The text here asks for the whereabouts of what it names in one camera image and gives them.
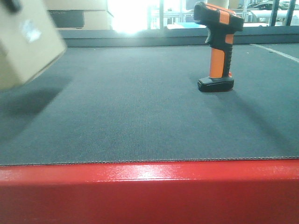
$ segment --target cardboard box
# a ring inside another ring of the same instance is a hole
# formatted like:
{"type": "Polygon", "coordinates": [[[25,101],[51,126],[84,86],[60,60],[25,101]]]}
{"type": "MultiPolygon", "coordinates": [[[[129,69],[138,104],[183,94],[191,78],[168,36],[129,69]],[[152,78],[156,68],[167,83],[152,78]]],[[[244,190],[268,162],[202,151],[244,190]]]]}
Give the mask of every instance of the cardboard box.
{"type": "Polygon", "coordinates": [[[83,12],[84,26],[74,27],[74,23],[69,23],[69,27],[59,27],[58,30],[110,30],[112,29],[113,16],[107,11],[85,10],[83,12]]]}
{"type": "Polygon", "coordinates": [[[48,10],[107,10],[107,0],[44,0],[48,10]]]}
{"type": "Polygon", "coordinates": [[[43,2],[20,2],[12,12],[0,1],[0,90],[31,81],[66,49],[43,2]]]}

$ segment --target red metal frame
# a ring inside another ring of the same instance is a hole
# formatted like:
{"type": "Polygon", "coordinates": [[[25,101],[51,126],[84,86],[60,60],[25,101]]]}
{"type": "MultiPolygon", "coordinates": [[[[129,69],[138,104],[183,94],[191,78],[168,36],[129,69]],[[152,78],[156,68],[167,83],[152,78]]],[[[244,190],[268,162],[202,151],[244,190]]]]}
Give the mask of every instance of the red metal frame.
{"type": "Polygon", "coordinates": [[[299,160],[0,167],[4,224],[298,224],[299,160]]]}

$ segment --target handheld barcode scanner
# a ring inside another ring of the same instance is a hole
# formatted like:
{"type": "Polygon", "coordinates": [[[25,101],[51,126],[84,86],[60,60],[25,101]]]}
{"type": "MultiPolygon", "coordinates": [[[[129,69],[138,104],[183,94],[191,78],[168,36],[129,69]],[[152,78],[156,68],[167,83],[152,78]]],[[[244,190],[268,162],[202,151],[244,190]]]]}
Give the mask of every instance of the handheld barcode scanner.
{"type": "Polygon", "coordinates": [[[219,6],[197,2],[194,20],[209,29],[206,43],[212,47],[210,75],[198,81],[202,92],[231,90],[234,86],[230,69],[233,38],[236,31],[243,30],[244,20],[234,11],[219,6]]]}

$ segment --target black rubber base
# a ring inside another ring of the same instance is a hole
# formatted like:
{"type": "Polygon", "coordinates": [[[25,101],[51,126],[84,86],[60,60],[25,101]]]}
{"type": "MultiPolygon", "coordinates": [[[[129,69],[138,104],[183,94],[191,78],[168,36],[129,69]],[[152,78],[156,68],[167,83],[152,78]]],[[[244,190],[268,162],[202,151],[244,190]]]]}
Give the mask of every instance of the black rubber base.
{"type": "Polygon", "coordinates": [[[232,77],[223,78],[201,78],[198,82],[198,89],[202,92],[225,92],[234,87],[234,79],[232,77]]]}

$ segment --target conveyor belt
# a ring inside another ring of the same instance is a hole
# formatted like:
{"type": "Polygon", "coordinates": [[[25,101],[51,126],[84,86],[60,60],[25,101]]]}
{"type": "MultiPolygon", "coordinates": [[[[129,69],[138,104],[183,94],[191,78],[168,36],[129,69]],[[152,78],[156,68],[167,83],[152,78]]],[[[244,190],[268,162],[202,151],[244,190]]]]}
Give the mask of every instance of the conveyor belt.
{"type": "Polygon", "coordinates": [[[299,63],[237,45],[234,90],[202,93],[209,59],[208,46],[68,49],[0,93],[0,165],[299,158],[299,63]]]}

